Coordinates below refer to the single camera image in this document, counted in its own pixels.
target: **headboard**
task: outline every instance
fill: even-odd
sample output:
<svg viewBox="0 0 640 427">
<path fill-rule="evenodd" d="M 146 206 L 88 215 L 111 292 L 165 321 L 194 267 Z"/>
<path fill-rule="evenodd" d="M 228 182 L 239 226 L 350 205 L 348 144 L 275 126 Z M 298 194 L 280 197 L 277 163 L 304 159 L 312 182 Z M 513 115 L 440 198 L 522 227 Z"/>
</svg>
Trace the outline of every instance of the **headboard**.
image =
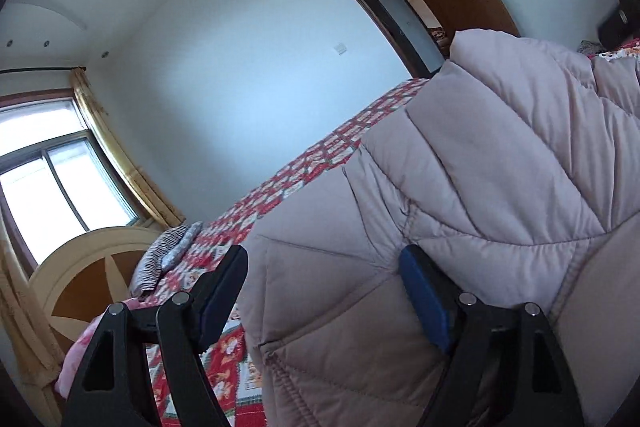
<svg viewBox="0 0 640 427">
<path fill-rule="evenodd" d="M 66 353 L 107 306 L 128 299 L 138 261 L 160 235 L 141 227 L 112 227 L 79 235 L 44 260 L 29 280 Z"/>
</svg>

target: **window frame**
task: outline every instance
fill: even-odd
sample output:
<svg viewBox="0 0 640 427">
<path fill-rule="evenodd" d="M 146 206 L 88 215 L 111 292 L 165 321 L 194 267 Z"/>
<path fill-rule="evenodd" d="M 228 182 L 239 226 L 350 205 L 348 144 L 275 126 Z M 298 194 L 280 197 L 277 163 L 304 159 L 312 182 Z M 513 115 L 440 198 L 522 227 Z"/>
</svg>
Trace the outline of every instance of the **window frame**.
<svg viewBox="0 0 640 427">
<path fill-rule="evenodd" d="M 28 105 L 39 105 L 41 103 L 57 102 L 58 100 L 71 100 L 76 107 L 79 119 L 84 122 L 84 120 L 82 119 L 82 115 L 78 110 L 78 105 L 76 103 L 76 99 L 72 89 L 49 89 L 44 91 L 2 96 L 0 97 L 0 110 L 11 110 Z M 5 172 L 11 171 L 12 169 L 20 167 L 21 165 L 25 165 L 31 161 L 43 159 L 49 166 L 49 169 L 53 174 L 60 192 L 65 198 L 66 203 L 69 205 L 70 210 L 74 213 L 76 219 L 78 219 L 80 226 L 84 228 L 85 233 L 89 232 L 89 228 L 76 209 L 75 204 L 73 204 L 73 201 L 70 199 L 65 187 L 58 177 L 51 159 L 49 158 L 50 150 L 81 141 L 86 141 L 94 150 L 95 155 L 97 156 L 104 170 L 107 172 L 114 186 L 130 206 L 131 210 L 133 210 L 133 212 L 136 214 L 136 217 L 129 221 L 129 223 L 127 223 L 127 226 L 145 226 L 149 218 L 148 212 L 142 207 L 140 202 L 132 194 L 131 190 L 129 190 L 129 187 L 124 184 L 121 176 L 117 173 L 116 169 L 107 158 L 97 139 L 95 139 L 94 133 L 92 133 L 92 131 L 88 128 L 34 143 L 32 145 L 28 145 L 21 149 L 0 156 L 0 174 L 4 174 Z M 14 216 L 11 213 L 11 209 L 9 208 L 9 204 L 6 200 L 1 184 L 0 210 L 2 212 L 2 217 L 4 217 L 4 223 L 9 234 L 9 239 L 13 244 L 14 250 L 18 255 L 18 259 L 20 260 L 23 269 L 27 273 L 27 276 L 30 277 L 37 269 L 38 263 L 31 254 L 27 243 L 20 233 L 20 228 L 18 227 L 17 223 L 15 222 Z"/>
</svg>

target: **window pane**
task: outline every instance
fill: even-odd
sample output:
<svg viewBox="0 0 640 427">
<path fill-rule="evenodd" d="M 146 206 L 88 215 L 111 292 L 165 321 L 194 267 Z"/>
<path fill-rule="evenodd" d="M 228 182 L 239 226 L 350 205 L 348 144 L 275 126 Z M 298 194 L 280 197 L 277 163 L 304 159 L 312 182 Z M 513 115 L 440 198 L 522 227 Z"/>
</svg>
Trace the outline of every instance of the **window pane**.
<svg viewBox="0 0 640 427">
<path fill-rule="evenodd" d="M 84 128 L 71 100 L 0 111 L 0 156 Z"/>
<path fill-rule="evenodd" d="M 136 217 L 86 140 L 52 149 L 49 157 L 89 229 L 127 225 Z"/>
<path fill-rule="evenodd" d="M 43 159 L 0 175 L 0 184 L 37 263 L 69 239 L 84 233 Z"/>
</svg>

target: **curtain rod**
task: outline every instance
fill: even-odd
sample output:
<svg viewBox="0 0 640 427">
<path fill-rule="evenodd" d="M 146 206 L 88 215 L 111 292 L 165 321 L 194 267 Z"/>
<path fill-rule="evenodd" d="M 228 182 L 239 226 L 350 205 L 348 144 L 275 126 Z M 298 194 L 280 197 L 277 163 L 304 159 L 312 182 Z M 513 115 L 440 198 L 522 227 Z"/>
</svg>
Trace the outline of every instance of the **curtain rod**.
<svg viewBox="0 0 640 427">
<path fill-rule="evenodd" d="M 84 66 L 75 66 L 73 68 L 17 68 L 15 70 L 0 70 L 0 74 L 22 73 L 23 71 L 72 71 L 76 68 L 81 68 L 82 71 L 86 71 Z"/>
</svg>

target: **yellow curtain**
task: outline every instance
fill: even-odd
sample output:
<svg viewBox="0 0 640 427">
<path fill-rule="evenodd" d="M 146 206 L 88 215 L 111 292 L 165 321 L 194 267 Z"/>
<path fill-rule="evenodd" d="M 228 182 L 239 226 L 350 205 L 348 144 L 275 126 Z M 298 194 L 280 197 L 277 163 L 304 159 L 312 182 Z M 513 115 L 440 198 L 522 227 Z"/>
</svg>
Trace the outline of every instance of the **yellow curtain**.
<svg viewBox="0 0 640 427">
<path fill-rule="evenodd" d="M 95 100 L 84 71 L 76 68 L 71 72 L 70 79 L 84 120 L 127 187 L 160 225 L 165 228 L 180 225 L 184 221 L 182 213 L 169 203 L 142 169 L 133 165 L 109 131 L 104 119 L 106 112 Z"/>
<path fill-rule="evenodd" d="M 62 417 L 53 394 L 53 383 L 60 373 L 64 353 L 29 288 L 1 215 L 0 319 L 11 340 L 22 377 L 17 387 L 44 425 L 60 425 Z"/>
</svg>

